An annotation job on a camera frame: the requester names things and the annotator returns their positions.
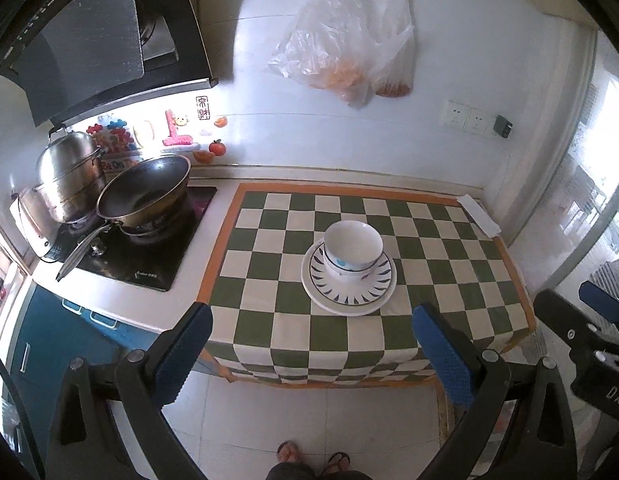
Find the white plate grey flower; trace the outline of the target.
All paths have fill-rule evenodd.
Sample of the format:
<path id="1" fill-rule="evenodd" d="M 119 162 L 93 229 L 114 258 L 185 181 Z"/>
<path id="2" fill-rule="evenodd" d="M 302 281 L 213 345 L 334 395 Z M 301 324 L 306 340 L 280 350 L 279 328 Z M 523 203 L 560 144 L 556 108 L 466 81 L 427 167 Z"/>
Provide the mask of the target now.
<path id="1" fill-rule="evenodd" d="M 301 282 L 318 307 L 347 318 L 380 310 L 392 297 L 397 282 L 395 263 L 385 252 L 368 270 L 349 273 L 333 268 L 323 240 L 308 249 L 301 263 Z"/>

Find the white bowl blue dots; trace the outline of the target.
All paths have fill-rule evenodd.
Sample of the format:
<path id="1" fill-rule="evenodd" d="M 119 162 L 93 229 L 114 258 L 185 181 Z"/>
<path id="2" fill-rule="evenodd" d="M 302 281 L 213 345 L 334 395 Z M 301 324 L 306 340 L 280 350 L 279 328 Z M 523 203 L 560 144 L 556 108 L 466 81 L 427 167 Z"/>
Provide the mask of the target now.
<path id="1" fill-rule="evenodd" d="M 330 262 L 351 272 L 371 268 L 383 253 L 379 232 L 366 222 L 342 220 L 331 224 L 323 237 Z"/>

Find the white bowl dark rim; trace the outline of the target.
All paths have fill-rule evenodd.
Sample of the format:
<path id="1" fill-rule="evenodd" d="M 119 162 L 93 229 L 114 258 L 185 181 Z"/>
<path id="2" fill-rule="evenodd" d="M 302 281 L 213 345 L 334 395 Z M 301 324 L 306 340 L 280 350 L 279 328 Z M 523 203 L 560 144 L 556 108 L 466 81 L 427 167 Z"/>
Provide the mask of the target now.
<path id="1" fill-rule="evenodd" d="M 325 263 L 325 268 L 327 273 L 332 276 L 335 280 L 341 283 L 355 283 L 366 280 L 366 278 L 370 278 L 372 273 L 375 272 L 375 268 L 379 266 L 380 260 L 375 260 L 371 266 L 368 266 L 366 269 L 360 270 L 347 270 L 341 268 L 341 266 L 337 266 L 329 257 L 325 255 L 323 257 L 323 263 Z"/>

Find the white plate blue leaves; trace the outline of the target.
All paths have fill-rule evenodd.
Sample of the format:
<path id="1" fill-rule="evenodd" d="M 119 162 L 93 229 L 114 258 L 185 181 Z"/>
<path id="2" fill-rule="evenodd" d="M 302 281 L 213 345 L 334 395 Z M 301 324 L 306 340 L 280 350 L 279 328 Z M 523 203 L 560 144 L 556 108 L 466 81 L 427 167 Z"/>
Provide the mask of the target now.
<path id="1" fill-rule="evenodd" d="M 327 300 L 329 304 L 342 307 L 379 304 L 381 300 L 389 298 L 395 289 L 394 262 L 385 252 L 379 258 L 379 266 L 372 276 L 355 283 L 341 283 L 330 276 L 323 263 L 325 255 L 325 245 L 321 240 L 305 255 L 302 278 L 303 284 L 308 285 L 311 292 L 316 292 L 320 299 Z"/>

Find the folded white towel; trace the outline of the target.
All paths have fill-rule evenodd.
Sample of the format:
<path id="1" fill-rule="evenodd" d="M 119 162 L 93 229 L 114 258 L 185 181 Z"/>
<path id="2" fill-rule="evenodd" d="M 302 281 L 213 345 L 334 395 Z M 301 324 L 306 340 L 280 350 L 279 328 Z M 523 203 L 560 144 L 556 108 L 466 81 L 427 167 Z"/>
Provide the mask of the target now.
<path id="1" fill-rule="evenodd" d="M 481 231 L 489 238 L 500 236 L 500 226 L 469 194 L 458 196 L 457 203 L 465 209 Z"/>

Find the blue cabinet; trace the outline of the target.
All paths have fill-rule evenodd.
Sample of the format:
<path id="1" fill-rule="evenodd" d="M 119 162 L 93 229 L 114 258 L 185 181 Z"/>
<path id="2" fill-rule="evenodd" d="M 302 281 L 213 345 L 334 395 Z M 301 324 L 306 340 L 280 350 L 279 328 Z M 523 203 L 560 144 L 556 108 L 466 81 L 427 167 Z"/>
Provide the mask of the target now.
<path id="1" fill-rule="evenodd" d="M 157 333 L 120 323 L 34 288 L 18 330 L 10 376 L 29 417 L 40 456 L 47 455 L 58 394 L 72 359 L 109 364 L 134 349 L 147 350 Z"/>

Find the black gas stove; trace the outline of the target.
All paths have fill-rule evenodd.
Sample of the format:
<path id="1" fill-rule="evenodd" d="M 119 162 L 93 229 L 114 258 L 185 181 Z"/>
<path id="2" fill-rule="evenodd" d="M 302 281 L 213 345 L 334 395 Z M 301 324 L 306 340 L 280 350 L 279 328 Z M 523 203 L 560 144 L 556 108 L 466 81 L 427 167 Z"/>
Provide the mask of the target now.
<path id="1" fill-rule="evenodd" d="M 180 212 L 168 219 L 163 231 L 150 236 L 129 236 L 118 228 L 100 234 L 78 269 L 167 292 L 216 192 L 214 186 L 188 188 Z"/>

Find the green white checkered cloth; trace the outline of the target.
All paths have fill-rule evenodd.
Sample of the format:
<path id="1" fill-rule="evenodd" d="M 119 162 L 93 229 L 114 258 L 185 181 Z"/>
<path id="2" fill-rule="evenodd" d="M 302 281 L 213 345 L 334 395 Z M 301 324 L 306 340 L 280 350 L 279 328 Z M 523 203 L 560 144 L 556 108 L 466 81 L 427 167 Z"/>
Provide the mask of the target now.
<path id="1" fill-rule="evenodd" d="M 236 189 L 199 292 L 204 357 L 230 379 L 289 386 L 423 382 L 411 314 L 433 304 L 478 347 L 534 330 L 503 242 L 468 200 L 282 182 Z"/>

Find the black plug adapter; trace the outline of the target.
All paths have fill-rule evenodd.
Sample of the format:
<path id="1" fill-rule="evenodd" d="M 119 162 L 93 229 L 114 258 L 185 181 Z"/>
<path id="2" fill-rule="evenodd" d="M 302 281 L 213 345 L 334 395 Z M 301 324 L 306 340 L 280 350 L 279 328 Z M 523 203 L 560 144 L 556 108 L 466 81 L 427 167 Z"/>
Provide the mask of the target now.
<path id="1" fill-rule="evenodd" d="M 508 139 L 512 130 L 512 122 L 506 117 L 497 115 L 495 118 L 493 131 L 503 139 Z"/>

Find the person's sandalled foot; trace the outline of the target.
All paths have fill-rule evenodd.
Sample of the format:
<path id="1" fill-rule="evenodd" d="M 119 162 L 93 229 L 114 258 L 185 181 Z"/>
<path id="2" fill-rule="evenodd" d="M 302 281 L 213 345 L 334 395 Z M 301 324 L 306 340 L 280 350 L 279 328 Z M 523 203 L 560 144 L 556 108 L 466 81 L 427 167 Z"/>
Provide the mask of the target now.
<path id="1" fill-rule="evenodd" d="M 293 441 L 285 441 L 279 445 L 277 450 L 277 460 L 279 463 L 304 463 L 303 454 L 296 442 Z"/>

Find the black wok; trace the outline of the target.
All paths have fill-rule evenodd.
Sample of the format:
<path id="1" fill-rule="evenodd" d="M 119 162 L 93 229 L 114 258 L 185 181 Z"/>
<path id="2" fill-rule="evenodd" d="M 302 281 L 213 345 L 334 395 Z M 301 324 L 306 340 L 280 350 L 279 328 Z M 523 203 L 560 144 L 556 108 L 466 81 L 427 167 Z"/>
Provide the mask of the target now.
<path id="1" fill-rule="evenodd" d="M 187 198 L 190 170 L 186 156 L 171 154 L 143 160 L 113 178 L 96 203 L 102 225 L 78 242 L 55 280 L 60 282 L 78 266 L 101 233 L 118 228 L 132 236 L 138 228 L 162 229 L 164 218 L 179 211 Z"/>

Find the stainless steel steamer pot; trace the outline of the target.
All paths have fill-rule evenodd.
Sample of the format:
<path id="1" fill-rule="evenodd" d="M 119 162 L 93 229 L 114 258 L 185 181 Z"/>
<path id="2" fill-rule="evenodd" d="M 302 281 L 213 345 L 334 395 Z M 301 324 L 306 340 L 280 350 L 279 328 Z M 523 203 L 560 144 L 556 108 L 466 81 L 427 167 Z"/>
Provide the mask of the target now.
<path id="1" fill-rule="evenodd" d="M 71 131 L 49 140 L 37 159 L 38 183 L 33 190 L 59 223 L 89 216 L 106 186 L 102 149 L 86 132 Z"/>

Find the clear plastic bag right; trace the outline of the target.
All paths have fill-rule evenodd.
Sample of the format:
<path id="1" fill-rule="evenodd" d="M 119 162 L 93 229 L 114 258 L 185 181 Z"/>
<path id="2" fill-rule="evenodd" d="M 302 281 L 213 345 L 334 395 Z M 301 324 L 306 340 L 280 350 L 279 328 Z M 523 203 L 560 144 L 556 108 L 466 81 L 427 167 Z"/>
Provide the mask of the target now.
<path id="1" fill-rule="evenodd" d="M 415 23 L 409 0 L 387 0 L 379 24 L 378 61 L 370 76 L 376 96 L 398 99 L 413 90 Z"/>

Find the clear plastic bag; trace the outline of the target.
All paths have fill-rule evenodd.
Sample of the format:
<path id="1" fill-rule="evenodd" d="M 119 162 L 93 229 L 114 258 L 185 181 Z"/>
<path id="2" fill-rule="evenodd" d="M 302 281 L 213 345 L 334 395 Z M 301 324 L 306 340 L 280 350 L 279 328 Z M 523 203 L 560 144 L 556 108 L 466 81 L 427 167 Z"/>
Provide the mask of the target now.
<path id="1" fill-rule="evenodd" d="M 376 96 L 398 99 L 413 90 L 415 23 L 409 0 L 387 0 L 379 24 L 378 61 L 370 76 Z"/>
<path id="2" fill-rule="evenodd" d="M 373 47 L 369 0 L 309 0 L 270 55 L 268 67 L 360 108 L 369 91 Z"/>

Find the colourful flower decoration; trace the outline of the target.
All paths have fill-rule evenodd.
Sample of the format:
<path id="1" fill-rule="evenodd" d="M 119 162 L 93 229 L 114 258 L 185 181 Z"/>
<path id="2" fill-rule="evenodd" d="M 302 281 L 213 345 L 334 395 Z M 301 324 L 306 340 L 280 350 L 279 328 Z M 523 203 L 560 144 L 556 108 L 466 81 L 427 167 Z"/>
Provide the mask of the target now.
<path id="1" fill-rule="evenodd" d="M 136 138 L 127 129 L 125 120 L 111 120 L 107 125 L 91 125 L 86 132 L 94 138 L 104 155 L 122 156 L 138 151 Z"/>

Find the red tomato decoration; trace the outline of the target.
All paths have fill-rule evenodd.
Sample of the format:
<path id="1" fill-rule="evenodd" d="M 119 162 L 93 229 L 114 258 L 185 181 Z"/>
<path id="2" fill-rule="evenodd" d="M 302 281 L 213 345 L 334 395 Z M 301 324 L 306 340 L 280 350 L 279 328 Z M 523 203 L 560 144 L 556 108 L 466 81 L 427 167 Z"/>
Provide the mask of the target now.
<path id="1" fill-rule="evenodd" d="M 222 157 L 227 153 L 226 145 L 222 142 L 221 139 L 214 140 L 209 144 L 208 150 L 215 157 Z"/>

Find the pink toy ornament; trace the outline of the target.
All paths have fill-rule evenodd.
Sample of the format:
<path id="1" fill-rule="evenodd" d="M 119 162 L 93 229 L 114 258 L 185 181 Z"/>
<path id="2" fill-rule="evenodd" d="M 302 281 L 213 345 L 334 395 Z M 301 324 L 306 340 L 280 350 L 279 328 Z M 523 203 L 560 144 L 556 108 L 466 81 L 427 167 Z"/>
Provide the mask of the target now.
<path id="1" fill-rule="evenodd" d="M 190 146 L 194 144 L 194 139 L 189 134 L 181 133 L 180 128 L 188 124 L 186 117 L 175 115 L 172 110 L 165 112 L 166 122 L 168 123 L 168 137 L 162 140 L 165 148 L 174 148 L 174 146 Z"/>

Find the clear plastic bag left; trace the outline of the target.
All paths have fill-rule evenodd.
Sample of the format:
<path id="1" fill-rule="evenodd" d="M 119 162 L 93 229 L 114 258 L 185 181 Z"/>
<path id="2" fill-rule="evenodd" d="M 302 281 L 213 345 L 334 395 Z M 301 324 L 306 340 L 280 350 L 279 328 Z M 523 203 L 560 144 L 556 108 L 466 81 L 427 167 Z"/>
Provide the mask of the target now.
<path id="1" fill-rule="evenodd" d="M 373 47 L 369 0 L 309 0 L 270 55 L 268 67 L 360 108 L 369 91 Z"/>

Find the black range hood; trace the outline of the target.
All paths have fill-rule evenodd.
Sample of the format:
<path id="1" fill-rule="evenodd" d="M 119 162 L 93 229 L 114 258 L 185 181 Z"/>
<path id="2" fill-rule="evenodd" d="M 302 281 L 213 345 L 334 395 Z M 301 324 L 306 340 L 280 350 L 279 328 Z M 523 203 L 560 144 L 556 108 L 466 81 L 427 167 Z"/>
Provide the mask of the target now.
<path id="1" fill-rule="evenodd" d="M 0 76 L 35 125 L 210 89 L 198 0 L 0 0 Z"/>

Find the white wall sockets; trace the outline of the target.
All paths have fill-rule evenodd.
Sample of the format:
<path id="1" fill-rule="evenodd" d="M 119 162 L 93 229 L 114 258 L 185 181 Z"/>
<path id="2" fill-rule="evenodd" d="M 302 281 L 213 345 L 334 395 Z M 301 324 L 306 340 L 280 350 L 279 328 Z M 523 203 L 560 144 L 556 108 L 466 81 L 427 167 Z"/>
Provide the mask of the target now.
<path id="1" fill-rule="evenodd" d="M 476 136 L 495 136 L 496 116 L 452 100 L 443 104 L 439 124 Z"/>

